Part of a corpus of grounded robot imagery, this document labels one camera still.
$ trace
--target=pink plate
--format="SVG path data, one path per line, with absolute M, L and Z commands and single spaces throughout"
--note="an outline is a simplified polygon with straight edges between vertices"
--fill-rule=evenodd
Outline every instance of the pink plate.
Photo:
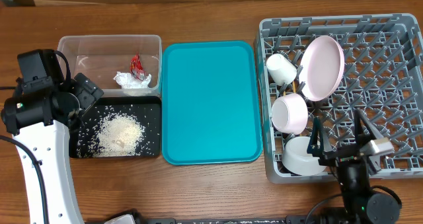
M 299 82 L 305 82 L 302 93 L 312 101 L 331 95 L 344 74 L 344 52 L 330 36 L 319 36 L 305 50 Z

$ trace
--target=gray basket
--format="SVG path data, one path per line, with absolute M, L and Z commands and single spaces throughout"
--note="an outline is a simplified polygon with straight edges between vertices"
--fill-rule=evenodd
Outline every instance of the gray basket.
M 271 107 L 283 92 L 293 91 L 291 86 L 277 87 L 265 64 L 270 55 L 281 53 L 300 67 L 307 45 L 320 35 L 329 35 L 342 46 L 346 58 L 344 77 L 324 101 L 306 99 L 309 123 L 302 135 L 311 133 L 311 121 L 319 116 L 325 121 L 334 149 L 354 143 L 352 109 L 361 108 L 395 146 L 395 153 L 383 158 L 382 171 L 372 178 L 422 177 L 422 35 L 413 15 L 393 14 L 264 19 L 260 23 L 254 46 L 268 179 L 274 183 L 333 180 L 326 171 L 315 176 L 284 171 L 284 144 L 294 135 L 283 137 L 274 130 Z

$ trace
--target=black container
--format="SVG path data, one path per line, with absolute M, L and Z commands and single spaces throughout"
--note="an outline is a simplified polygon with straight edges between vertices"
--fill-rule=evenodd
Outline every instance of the black container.
M 87 143 L 96 135 L 94 129 L 99 124 L 100 116 L 106 116 L 111 112 L 121 112 L 136 117 L 137 122 L 145 127 L 143 141 L 137 144 L 135 157 L 156 157 L 161 150 L 161 100 L 156 96 L 128 96 L 116 98 L 100 98 L 83 117 L 83 126 L 80 131 L 86 134 L 79 135 L 79 130 L 71 134 L 69 140 L 69 156 L 72 158 L 93 157 L 98 151 L 98 146 L 90 151 Z

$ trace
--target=clear plastic container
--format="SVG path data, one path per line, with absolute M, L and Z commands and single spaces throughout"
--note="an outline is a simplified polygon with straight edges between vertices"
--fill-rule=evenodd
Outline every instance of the clear plastic container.
M 58 50 L 69 62 L 71 76 L 83 73 L 103 91 L 104 96 L 145 96 L 161 94 L 161 39 L 157 35 L 65 36 Z M 140 55 L 151 82 L 147 89 L 121 89 L 113 79 L 116 72 L 130 72 L 131 59 Z M 65 62 L 60 59 L 65 75 Z

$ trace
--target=white cup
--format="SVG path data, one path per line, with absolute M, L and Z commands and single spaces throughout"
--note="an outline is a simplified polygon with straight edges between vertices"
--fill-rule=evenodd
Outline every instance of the white cup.
M 326 167 L 319 164 L 319 158 L 307 153 L 310 137 L 295 137 L 290 139 L 282 153 L 282 164 L 294 174 L 316 175 Z
M 281 54 L 273 54 L 266 61 L 267 71 L 279 86 L 292 83 L 297 76 L 297 69 Z
M 307 105 L 298 94 L 281 96 L 272 105 L 272 123 L 280 132 L 300 134 L 307 125 L 308 117 Z

